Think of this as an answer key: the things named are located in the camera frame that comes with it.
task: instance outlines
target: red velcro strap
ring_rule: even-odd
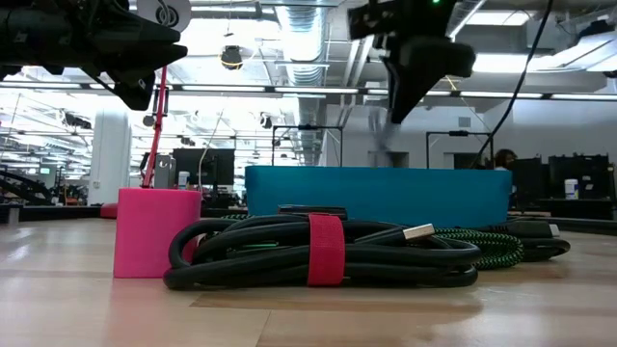
[[[336,216],[308,215],[310,258],[308,285],[339,285],[345,272],[345,235]]]

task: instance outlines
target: wooden table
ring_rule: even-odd
[[[114,221],[0,228],[0,346],[615,346],[617,238],[454,289],[172,292],[113,280]]]

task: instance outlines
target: blue box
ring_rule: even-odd
[[[407,226],[505,222],[512,174],[488,170],[262,167],[246,169],[249,213],[279,205],[340,206],[350,218]]]

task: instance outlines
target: person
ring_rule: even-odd
[[[512,163],[518,156],[512,149],[500,149],[495,155],[495,170],[512,170]]]

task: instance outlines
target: pink block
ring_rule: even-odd
[[[120,189],[114,277],[162,278],[171,265],[174,237],[201,216],[200,192],[169,189]],[[184,249],[190,259],[197,240]]]

